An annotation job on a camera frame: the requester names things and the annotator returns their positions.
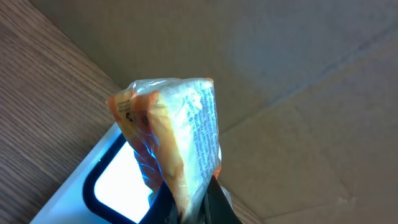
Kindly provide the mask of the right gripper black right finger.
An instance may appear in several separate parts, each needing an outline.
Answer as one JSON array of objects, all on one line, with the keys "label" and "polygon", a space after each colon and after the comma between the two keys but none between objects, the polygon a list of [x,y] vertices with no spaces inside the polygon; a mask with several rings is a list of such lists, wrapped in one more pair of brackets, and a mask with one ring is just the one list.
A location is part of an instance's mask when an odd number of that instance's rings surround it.
[{"label": "right gripper black right finger", "polygon": [[215,176],[203,198],[205,224],[242,224],[229,204]]}]

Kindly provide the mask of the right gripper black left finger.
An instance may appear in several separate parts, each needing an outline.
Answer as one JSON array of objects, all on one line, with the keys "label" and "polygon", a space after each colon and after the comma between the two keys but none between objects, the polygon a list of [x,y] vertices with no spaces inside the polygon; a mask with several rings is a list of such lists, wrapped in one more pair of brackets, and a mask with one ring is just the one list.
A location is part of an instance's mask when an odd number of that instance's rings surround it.
[{"label": "right gripper black left finger", "polygon": [[139,224],[178,224],[178,210],[165,182],[158,190],[149,210]]}]

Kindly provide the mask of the orange tissue pack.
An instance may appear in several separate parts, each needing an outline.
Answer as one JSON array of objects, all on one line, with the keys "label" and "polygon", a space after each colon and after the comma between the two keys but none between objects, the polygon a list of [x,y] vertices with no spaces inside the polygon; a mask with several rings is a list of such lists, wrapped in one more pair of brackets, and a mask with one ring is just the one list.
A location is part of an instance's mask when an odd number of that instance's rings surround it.
[{"label": "orange tissue pack", "polygon": [[199,220],[206,188],[221,170],[213,80],[136,80],[106,102],[146,186],[157,192],[166,183],[181,221]]}]

